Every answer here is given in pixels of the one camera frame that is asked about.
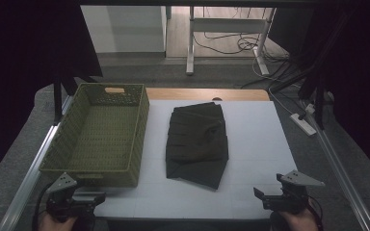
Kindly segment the black curtain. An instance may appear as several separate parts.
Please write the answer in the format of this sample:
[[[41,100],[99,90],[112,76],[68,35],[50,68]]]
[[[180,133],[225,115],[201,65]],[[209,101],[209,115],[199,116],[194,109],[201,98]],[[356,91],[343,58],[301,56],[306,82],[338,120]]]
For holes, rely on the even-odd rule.
[[[79,0],[0,0],[0,162],[38,90],[101,74]]]
[[[309,66],[337,17],[329,9],[278,9],[269,38]],[[322,73],[334,97],[336,120],[370,159],[370,0],[355,8]]]

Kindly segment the aluminium frame rail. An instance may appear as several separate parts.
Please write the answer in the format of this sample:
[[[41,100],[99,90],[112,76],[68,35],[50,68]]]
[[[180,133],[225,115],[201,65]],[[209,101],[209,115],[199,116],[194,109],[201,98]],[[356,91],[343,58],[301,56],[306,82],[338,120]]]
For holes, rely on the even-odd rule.
[[[306,112],[306,119],[311,126],[316,130],[317,139],[321,144],[321,147],[330,163],[330,167],[343,191],[346,199],[350,203],[350,206],[357,218],[357,221],[363,231],[370,231],[370,212],[367,209],[361,195],[357,191],[355,185],[350,179],[346,169],[342,165],[337,153],[330,142],[326,132],[316,122],[315,112],[309,111],[303,101],[301,104],[304,106]]]
[[[9,206],[0,221],[0,231],[31,231],[37,200],[47,179],[41,177],[40,162],[57,126],[52,92],[38,92],[34,108],[4,159],[7,179],[14,183]]]

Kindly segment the person's left hand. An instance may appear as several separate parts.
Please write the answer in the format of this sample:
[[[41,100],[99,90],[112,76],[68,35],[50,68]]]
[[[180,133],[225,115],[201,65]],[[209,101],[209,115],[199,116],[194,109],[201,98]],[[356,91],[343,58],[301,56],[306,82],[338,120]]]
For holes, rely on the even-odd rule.
[[[59,222],[50,214],[43,213],[38,225],[39,231],[72,231],[77,218],[68,218],[65,222]]]

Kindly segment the white desk frame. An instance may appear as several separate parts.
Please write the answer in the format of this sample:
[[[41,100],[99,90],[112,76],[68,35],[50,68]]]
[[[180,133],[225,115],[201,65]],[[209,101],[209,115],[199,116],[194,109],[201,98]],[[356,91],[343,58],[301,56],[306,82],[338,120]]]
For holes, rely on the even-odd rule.
[[[263,49],[268,37],[276,8],[271,8],[269,14],[263,19],[230,19],[195,17],[195,8],[190,8],[189,42],[187,50],[186,74],[194,74],[194,33],[250,33],[258,34],[258,43],[253,47],[253,54],[262,75],[269,71],[264,63]]]

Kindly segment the green woven basket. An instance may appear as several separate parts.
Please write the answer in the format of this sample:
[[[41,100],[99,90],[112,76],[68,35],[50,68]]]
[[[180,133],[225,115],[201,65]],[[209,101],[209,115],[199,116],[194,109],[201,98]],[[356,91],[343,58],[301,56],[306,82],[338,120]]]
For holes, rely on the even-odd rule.
[[[67,173],[86,187],[135,188],[148,111],[143,85],[80,85],[40,164],[40,172],[53,179]]]

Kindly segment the dark pants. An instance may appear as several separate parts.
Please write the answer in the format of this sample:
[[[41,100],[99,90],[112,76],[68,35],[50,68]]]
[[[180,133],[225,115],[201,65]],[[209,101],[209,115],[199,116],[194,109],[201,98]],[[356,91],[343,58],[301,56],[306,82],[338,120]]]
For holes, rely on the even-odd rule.
[[[175,107],[166,144],[166,177],[217,190],[227,161],[222,106],[210,102]]]

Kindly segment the person's right hand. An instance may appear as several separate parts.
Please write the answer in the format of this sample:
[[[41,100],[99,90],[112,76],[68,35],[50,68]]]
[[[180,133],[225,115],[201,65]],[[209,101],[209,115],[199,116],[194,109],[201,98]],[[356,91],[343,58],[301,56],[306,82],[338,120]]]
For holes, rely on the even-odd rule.
[[[294,215],[288,212],[279,212],[286,220],[291,231],[318,231],[315,217],[307,210]]]

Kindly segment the white power strip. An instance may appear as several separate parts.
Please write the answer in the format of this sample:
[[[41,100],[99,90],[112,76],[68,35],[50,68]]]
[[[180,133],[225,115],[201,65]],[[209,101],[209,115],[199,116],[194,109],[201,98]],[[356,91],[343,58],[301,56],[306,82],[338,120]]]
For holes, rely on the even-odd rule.
[[[299,114],[292,114],[290,116],[291,120],[298,125],[308,136],[313,136],[316,134],[316,130],[306,122]]]

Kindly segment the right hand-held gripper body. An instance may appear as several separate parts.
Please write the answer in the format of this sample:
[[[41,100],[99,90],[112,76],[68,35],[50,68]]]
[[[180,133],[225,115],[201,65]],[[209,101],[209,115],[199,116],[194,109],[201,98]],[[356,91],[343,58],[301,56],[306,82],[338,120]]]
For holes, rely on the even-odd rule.
[[[314,179],[297,170],[289,173],[278,173],[277,180],[281,183],[281,195],[263,195],[263,208],[275,212],[298,214],[308,205],[307,186],[325,187],[325,183]]]

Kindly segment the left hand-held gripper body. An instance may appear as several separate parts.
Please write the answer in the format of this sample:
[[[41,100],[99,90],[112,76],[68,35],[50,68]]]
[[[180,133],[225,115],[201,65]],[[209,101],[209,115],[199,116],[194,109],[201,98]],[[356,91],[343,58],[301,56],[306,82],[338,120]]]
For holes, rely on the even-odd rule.
[[[46,211],[57,221],[64,223],[69,218],[86,217],[87,204],[72,197],[79,184],[66,172],[61,174],[48,188]]]

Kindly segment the wooden table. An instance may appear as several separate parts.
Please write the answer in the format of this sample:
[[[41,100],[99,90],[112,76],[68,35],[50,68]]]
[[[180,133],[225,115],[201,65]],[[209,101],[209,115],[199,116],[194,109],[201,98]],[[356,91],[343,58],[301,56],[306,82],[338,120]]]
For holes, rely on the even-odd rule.
[[[235,90],[235,89],[167,89],[147,88],[149,99],[153,100],[207,100],[222,101],[269,101],[265,90]]]

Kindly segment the white cabinet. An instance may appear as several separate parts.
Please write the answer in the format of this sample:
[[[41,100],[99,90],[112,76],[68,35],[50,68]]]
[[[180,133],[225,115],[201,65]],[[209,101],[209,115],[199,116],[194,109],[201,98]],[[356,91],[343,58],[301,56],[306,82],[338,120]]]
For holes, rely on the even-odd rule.
[[[82,6],[97,53],[164,53],[165,7]]]

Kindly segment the black metal stand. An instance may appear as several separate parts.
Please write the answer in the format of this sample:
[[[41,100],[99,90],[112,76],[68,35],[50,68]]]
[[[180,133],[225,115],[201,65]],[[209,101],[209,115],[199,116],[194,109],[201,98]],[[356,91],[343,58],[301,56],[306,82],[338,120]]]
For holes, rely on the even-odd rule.
[[[325,78],[320,74],[318,76],[307,77],[298,93],[300,99],[308,99],[312,93],[315,93],[315,121],[321,130],[324,129],[324,90]]]
[[[55,76],[53,82],[54,91],[54,124],[57,125],[63,116],[63,101],[62,101],[62,90],[65,90],[68,95],[73,95],[77,90],[77,83],[73,77],[66,76]]]

